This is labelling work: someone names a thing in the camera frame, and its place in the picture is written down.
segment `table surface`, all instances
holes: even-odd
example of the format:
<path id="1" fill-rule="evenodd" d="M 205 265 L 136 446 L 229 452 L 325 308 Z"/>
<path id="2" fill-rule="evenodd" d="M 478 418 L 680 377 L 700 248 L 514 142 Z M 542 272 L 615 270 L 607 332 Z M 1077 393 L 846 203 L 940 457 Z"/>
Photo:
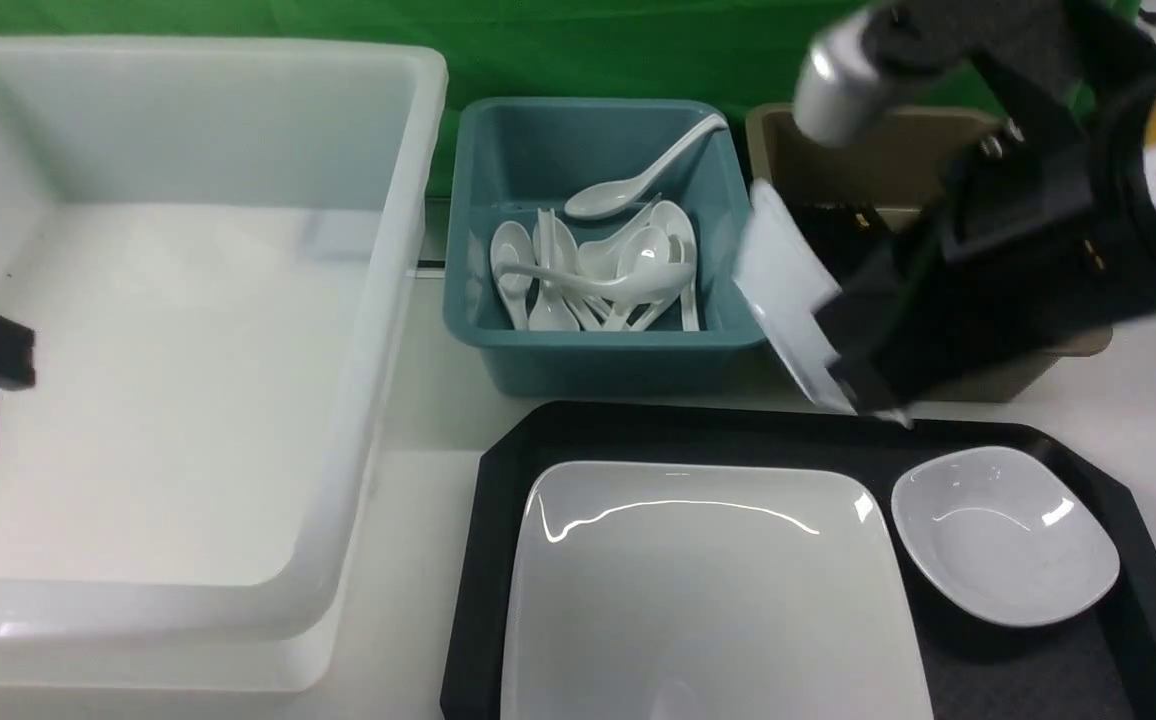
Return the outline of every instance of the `table surface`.
<path id="1" fill-rule="evenodd" d="M 787 384 L 757 376 L 722 398 L 679 403 L 810 410 Z M 0 689 L 0 717 L 440 720 L 479 455 L 536 406 L 495 391 L 477 352 L 445 332 L 440 280 L 420 279 L 326 678 L 295 697 Z M 1118 331 L 1094 359 L 1061 361 L 1011 404 L 926 404 L 917 415 L 1052 433 L 1134 491 L 1156 544 L 1156 322 Z"/>

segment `white plastic tub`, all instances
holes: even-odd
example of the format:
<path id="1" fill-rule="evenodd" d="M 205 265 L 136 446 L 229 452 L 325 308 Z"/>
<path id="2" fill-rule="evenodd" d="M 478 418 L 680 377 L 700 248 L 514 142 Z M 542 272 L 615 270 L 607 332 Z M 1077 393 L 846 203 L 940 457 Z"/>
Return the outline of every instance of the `white plastic tub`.
<path id="1" fill-rule="evenodd" d="M 0 684 L 325 669 L 422 237 L 431 50 L 0 40 Z"/>

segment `green screen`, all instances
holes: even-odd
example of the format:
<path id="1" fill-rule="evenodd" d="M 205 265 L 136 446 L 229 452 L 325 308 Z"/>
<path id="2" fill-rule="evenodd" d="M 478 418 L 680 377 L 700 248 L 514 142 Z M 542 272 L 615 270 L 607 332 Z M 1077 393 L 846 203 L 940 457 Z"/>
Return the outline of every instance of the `green screen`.
<path id="1" fill-rule="evenodd" d="M 427 45 L 449 61 L 432 166 L 449 193 L 455 126 L 490 96 L 687 97 L 729 116 L 788 101 L 808 40 L 847 0 L 0 0 L 0 35 L 275 36 Z M 968 74 L 927 102 L 991 106 Z"/>

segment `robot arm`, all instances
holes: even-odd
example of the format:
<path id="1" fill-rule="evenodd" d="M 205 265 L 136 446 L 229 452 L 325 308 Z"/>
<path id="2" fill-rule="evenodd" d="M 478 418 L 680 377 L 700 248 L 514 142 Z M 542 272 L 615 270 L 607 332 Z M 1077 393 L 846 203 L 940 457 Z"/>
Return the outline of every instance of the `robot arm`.
<path id="1" fill-rule="evenodd" d="M 816 309 L 838 355 L 829 372 L 860 413 L 1156 314 L 1156 46 L 1095 0 L 1008 6 L 990 31 L 953 20 L 951 40 L 904 5 L 867 9 L 817 37 L 806 59 L 794 114 L 824 144 L 847 143 L 963 61 L 1013 123 L 986 150 L 966 149 L 947 196 Z M 1053 12 L 1098 102 L 1083 123 L 993 53 L 999 35 Z"/>

